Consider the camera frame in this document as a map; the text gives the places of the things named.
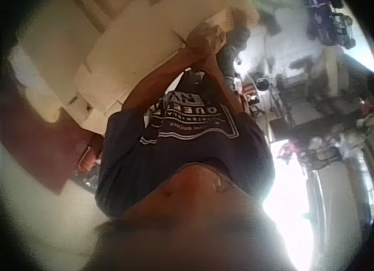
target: bright window light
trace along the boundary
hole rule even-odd
[[[263,203],[267,215],[276,223],[283,236],[292,263],[297,270],[309,270],[313,254],[313,230],[303,217],[309,212],[306,177],[296,154],[288,165],[277,159],[278,152],[288,140],[271,144],[275,164],[275,181]]]

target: floor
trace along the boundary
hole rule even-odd
[[[20,96],[10,68],[2,78],[1,143],[43,186],[60,194],[77,168],[92,132],[83,130],[64,111],[45,122]]]

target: white floor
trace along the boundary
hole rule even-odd
[[[2,202],[25,247],[46,270],[80,270],[107,220],[93,194],[68,181],[57,196],[24,171],[1,146]]]

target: hand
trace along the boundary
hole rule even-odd
[[[226,36],[220,26],[202,23],[187,37],[186,46],[198,59],[207,59],[216,55],[225,41]]]

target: wrist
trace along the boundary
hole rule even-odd
[[[192,64],[202,59],[197,49],[188,46],[181,50],[181,54],[186,55]]]

